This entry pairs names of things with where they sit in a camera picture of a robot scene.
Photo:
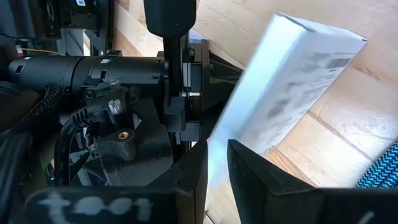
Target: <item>yellow wire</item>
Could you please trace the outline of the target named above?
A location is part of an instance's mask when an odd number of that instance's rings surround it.
[[[26,48],[22,48],[22,47],[17,47],[17,49],[21,49],[21,50],[30,50],[30,51],[36,51],[36,52],[44,52],[44,53],[57,54],[57,55],[63,55],[63,54],[61,54],[61,53],[53,52],[53,51],[51,51],[51,50],[26,49]]]

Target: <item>blue braided cable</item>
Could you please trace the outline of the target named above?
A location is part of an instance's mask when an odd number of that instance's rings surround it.
[[[362,176],[356,188],[393,187],[397,182],[398,141],[395,142]]]
[[[394,160],[391,166],[388,167],[392,171],[389,173],[387,178],[381,183],[382,188],[393,188],[398,183],[398,160]]]

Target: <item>screw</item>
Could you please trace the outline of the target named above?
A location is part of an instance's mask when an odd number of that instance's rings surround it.
[[[129,137],[129,133],[127,131],[123,131],[119,134],[119,139],[126,139]]]
[[[108,102],[109,110],[112,115],[121,114],[123,112],[122,102],[120,100],[110,100]]]

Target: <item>white cardboard box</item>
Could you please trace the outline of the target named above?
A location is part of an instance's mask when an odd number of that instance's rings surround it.
[[[276,14],[208,140],[210,184],[226,176],[229,139],[258,154],[278,146],[365,44],[349,30]]]

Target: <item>wooden floor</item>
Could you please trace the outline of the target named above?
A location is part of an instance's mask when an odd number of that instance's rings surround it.
[[[398,137],[398,2],[201,0],[194,29],[211,40],[213,52],[244,68],[275,12],[368,39],[293,131],[263,155],[314,186],[352,187]],[[115,28],[114,46],[124,55],[154,56],[162,50],[162,39],[146,30],[142,0],[116,4]],[[209,190],[206,208],[205,223],[239,223],[228,181]]]

